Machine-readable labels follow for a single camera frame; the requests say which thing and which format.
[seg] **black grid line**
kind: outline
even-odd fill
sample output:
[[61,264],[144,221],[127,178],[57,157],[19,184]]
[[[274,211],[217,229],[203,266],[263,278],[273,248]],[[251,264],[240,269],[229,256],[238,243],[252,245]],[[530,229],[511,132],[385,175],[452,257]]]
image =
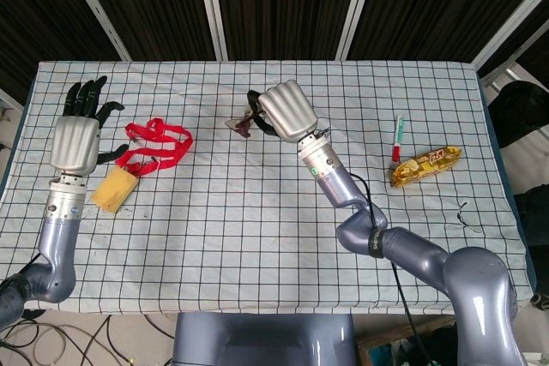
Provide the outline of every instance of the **black grid line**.
[[[304,89],[320,124],[331,128],[341,161],[369,182],[392,225],[450,251],[491,249],[509,266],[518,300],[529,298],[525,250],[493,158],[474,67],[446,62],[42,63],[0,206],[4,278],[37,246],[54,176],[52,126],[64,93],[100,75],[109,79],[101,101],[126,106],[102,129],[100,151],[127,142],[126,124],[151,117],[182,124],[195,144],[176,168],[142,178],[116,216],[90,203],[112,167],[98,166],[88,179],[75,292],[59,305],[31,306],[92,313],[401,313],[390,264],[337,243],[335,227],[352,211],[331,207],[295,145],[256,127],[245,140],[224,125],[242,115],[248,90],[290,79]],[[463,159],[452,172],[390,187],[396,113],[407,126],[401,156],[454,144]],[[400,276],[414,313],[451,312],[444,295],[408,273]]]

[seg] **gray robot arm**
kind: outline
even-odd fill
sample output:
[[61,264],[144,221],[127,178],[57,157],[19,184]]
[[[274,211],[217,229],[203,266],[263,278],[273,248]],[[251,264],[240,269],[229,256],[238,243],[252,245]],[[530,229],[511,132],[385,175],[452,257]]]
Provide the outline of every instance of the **gray robot arm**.
[[63,116],[57,120],[51,165],[60,177],[50,182],[50,194],[40,228],[39,258],[0,285],[0,327],[16,321],[25,302],[59,303],[75,288],[75,246],[86,198],[86,178],[95,166],[116,159],[127,149],[122,145],[111,153],[99,151],[100,129],[112,110],[124,107],[106,103],[97,110],[100,89],[106,77],[89,81],[68,93]]
[[358,210],[336,229],[348,250],[385,257],[438,291],[454,307],[461,366],[520,366],[526,360],[516,345],[511,321],[516,298],[504,263],[491,251],[465,248],[448,253],[401,227],[388,228],[338,159],[328,140],[314,135],[317,116],[295,81],[269,89],[259,101],[278,135],[298,143],[299,157],[334,207]]

